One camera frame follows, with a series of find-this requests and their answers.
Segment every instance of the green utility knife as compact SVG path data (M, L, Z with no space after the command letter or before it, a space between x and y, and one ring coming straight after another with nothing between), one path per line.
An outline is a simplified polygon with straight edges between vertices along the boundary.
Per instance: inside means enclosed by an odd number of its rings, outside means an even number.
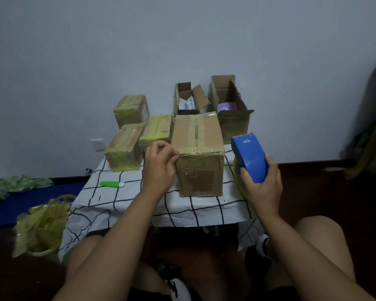
M100 186L104 186L104 187L122 188L124 187L124 185L125 184L123 182L113 182L113 181L100 182Z

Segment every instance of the cardboard box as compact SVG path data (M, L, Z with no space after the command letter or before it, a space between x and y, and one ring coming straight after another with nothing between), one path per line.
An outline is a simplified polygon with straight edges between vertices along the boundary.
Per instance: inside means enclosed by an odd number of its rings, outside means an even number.
M187 100L189 97L193 97L195 101L195 110L179 110L178 101L180 98ZM211 107L211 103L206 97L200 84L191 89L191 82L176 83L174 87L174 110L175 115L195 115L204 113Z
M124 96L113 111L119 128L145 122L149 116L145 95Z
M217 114L224 144L231 143L231 136L248 134L249 117L253 110L248 110L242 101L235 86L235 75L212 76L209 99L215 110L219 103L236 102L237 110Z
M180 151L176 162L180 196L222 196L224 144L216 112L175 117L171 145Z
M140 143L144 150L156 140L171 143L174 128L173 118L173 114L149 116L145 130L140 137Z
M105 157L112 172L139 170L142 161L142 149L139 137L146 123L126 124L105 150Z

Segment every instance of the blue plastic crate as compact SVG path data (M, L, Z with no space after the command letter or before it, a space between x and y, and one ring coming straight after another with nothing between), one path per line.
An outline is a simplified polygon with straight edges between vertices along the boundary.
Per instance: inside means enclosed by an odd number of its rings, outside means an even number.
M47 203L63 194L77 196L86 182L54 185L46 188L33 189L25 192L11 193L0 203L0 226L15 225L17 216L30 208Z

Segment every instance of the white tablecloth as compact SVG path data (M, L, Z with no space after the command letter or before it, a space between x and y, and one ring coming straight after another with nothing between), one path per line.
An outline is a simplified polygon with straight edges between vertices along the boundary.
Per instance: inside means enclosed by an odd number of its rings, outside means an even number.
M170 190L156 207L151 225L156 227L210 226L240 223L239 249L253 245L263 229L255 213L238 191L232 174L234 154L231 145L225 145L223 196L180 197L177 177ZM123 188L102 187L101 181L124 182ZM59 258L81 241L88 232L112 227L130 205L142 187L142 170L113 173L106 159L97 169L72 203Z

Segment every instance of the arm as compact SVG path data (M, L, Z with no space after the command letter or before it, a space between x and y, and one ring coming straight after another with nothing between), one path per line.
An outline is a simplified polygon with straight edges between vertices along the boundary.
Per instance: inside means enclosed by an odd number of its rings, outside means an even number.
M164 141L147 148L142 191L53 300L127 299L151 217L174 181L177 159L178 151Z
M281 219L278 213L281 192L280 170L266 155L269 171L261 184L255 184L241 168L241 178L249 200L265 228L279 263L303 300L375 300L336 265Z

